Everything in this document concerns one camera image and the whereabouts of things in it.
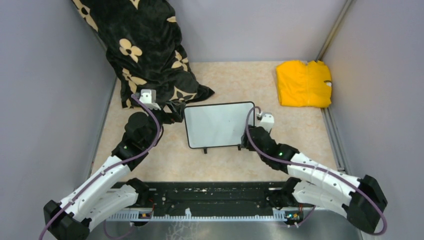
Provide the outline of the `black framed whiteboard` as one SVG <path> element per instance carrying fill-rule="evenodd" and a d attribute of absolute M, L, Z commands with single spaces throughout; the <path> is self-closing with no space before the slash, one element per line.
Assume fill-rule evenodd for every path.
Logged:
<path fill-rule="evenodd" d="M 211 148 L 236 147 L 242 149 L 252 101 L 227 102 L 187 106 L 184 123 L 188 147 L 201 149 L 204 154 Z"/>

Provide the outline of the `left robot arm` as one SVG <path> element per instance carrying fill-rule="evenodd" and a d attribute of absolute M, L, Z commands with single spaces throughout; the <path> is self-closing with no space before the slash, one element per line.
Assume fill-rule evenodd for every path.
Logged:
<path fill-rule="evenodd" d="M 138 178 L 128 180 L 116 190 L 112 187 L 148 156 L 160 141 L 164 125 L 183 121 L 186 103 L 166 103 L 170 112 L 153 103 L 143 102 L 141 107 L 143 111 L 128 118 L 122 140 L 102 166 L 62 200 L 45 204 L 45 226 L 38 237 L 40 240 L 46 232 L 57 240 L 85 240 L 115 213 L 149 203 L 149 187 Z"/>

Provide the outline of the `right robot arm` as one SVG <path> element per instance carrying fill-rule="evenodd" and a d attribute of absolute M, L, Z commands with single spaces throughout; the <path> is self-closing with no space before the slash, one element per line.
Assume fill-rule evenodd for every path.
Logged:
<path fill-rule="evenodd" d="M 324 208 L 369 235 L 381 236 L 387 231 L 384 210 L 388 201 L 374 177 L 366 174 L 360 178 L 326 167 L 295 147 L 276 143 L 261 126 L 247 125 L 242 145 L 257 152 L 269 167 L 296 181 L 281 193 L 287 206 L 300 203 Z"/>

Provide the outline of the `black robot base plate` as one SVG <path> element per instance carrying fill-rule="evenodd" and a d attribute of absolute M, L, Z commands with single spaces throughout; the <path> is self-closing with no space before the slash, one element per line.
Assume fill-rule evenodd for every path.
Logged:
<path fill-rule="evenodd" d="M 284 209 L 302 207 L 291 181 L 147 182 L 142 200 L 129 206 L 151 213 L 151 220 L 280 220 Z"/>

